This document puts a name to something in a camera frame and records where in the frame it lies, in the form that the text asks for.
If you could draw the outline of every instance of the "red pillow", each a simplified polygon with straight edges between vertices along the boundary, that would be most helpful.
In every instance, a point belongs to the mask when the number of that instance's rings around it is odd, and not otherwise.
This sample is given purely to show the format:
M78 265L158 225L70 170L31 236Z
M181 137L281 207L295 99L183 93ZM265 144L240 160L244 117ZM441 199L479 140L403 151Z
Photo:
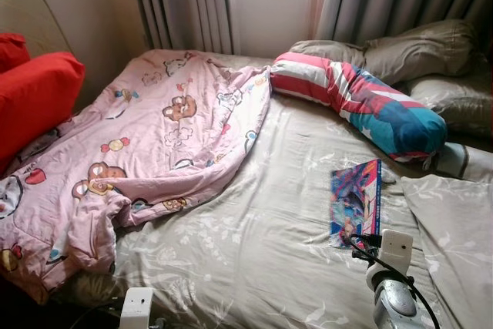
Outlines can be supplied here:
M24 36L0 34L0 73L6 72L29 60Z
M71 116L84 70L72 54L57 52L0 75L0 174L20 149Z

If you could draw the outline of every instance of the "bed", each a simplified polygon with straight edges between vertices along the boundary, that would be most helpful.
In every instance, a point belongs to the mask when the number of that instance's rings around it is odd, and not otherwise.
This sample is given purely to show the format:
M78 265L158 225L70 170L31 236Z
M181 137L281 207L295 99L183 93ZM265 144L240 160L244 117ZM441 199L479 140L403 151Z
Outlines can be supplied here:
M272 62L210 58L230 71L244 66L263 71ZM270 99L255 144L222 192L199 206L116 228L114 271L78 272L52 292L52 299L95 306L123 297L128 287L152 287L152 315L164 317L170 327L373 328L367 264L353 259L349 250L329 247L328 237L330 171L374 158L384 163L381 228L413 236L408 273L441 326L491 326L491 312L485 310L491 306L491 185L423 177L421 166L392 161L335 112L278 94ZM444 190L486 206L478 209L474 225L464 226L466 233L483 230L474 234L477 244L463 243L470 266L454 264L457 254L449 256L447 248L434 250L462 235L451 224L444 234L448 240L433 242L438 217L421 203L447 203ZM449 265L451 270L439 268ZM465 271L478 265L485 268L475 270L480 274L470 282ZM442 270L452 288L444 287ZM461 297L454 294L470 293L468 284L483 290L476 298L482 304L470 302L478 309L475 316L461 311ZM423 322L432 327L419 305Z

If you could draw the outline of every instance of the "power cord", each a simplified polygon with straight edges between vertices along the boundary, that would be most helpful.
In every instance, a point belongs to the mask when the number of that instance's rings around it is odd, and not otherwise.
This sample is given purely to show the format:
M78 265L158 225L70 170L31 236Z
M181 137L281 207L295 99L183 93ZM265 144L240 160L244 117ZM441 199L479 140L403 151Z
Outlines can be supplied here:
M84 311L84 313L81 314L77 318L76 321L74 321L74 324L72 324L70 329L75 329L77 327L77 325L79 325L82 322L82 320L84 320L84 318L87 317L87 315L89 315L91 312L99 310L100 308L105 308L105 307L109 307L109 306L113 306L113 305L117 305L117 304L123 305L124 300L125 300L124 298L114 297L114 298L112 298L112 300L110 302L106 302L105 304L100 304L98 306L94 306L94 307L89 308L88 310Z
M440 329L440 324L438 323L438 320L437 320L437 317L434 315L434 312L433 310L431 309L430 305L428 304L428 302L426 301L426 299L423 297L423 294L421 294L421 292L414 286L414 278L413 277L406 277L404 274L402 274L399 270L397 270L396 268L392 267L391 265L385 263L384 261L382 261L381 259L379 259L378 257L375 257L371 254L369 254L366 250L363 250L361 248L359 248L355 242L353 242L353 238L361 238L361 239L365 239L367 240L368 238L372 238L374 240L378 240L378 237L380 236L365 236L365 235L360 235L360 234L351 234L351 236L348 239L349 243L351 246L353 246L353 248L355 250L357 250L358 252L362 253L364 256L366 256L367 258L369 258L370 260L372 260L373 262L376 262L380 265L382 265L383 267L385 267L386 269L392 271L393 273L397 274L403 282L405 282L411 289L411 292L413 292L414 294L416 294L418 296L418 298L420 299L420 301L423 303L424 307L426 308L426 311L428 311L428 313L430 314L430 317L431 317L431 320L433 321L433 325L435 327L435 329Z

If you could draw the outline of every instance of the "wall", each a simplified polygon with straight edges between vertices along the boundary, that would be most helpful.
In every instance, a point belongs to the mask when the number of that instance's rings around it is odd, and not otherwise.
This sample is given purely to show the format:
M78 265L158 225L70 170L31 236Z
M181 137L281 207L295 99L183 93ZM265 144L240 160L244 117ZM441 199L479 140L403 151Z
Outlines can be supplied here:
M145 50L146 38L137 0L46 0L75 57L86 65L78 107L94 100Z

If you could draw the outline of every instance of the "bedsheet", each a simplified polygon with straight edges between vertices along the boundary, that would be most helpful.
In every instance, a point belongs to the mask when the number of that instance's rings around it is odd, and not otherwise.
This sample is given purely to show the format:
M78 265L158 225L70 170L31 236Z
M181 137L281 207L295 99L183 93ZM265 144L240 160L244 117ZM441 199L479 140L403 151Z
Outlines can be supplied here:
M0 272L44 303L78 270L113 270L113 227L217 195L252 147L269 99L267 69L233 70L199 52L132 60L0 181Z
M450 327L400 181L422 173L388 159L335 112L279 95L218 197L121 230L115 273L77 274L56 297L94 305L145 286L155 292L152 315L171 328L373 329L366 263L329 247L329 174L376 157L387 164L381 227L414 237L409 274Z

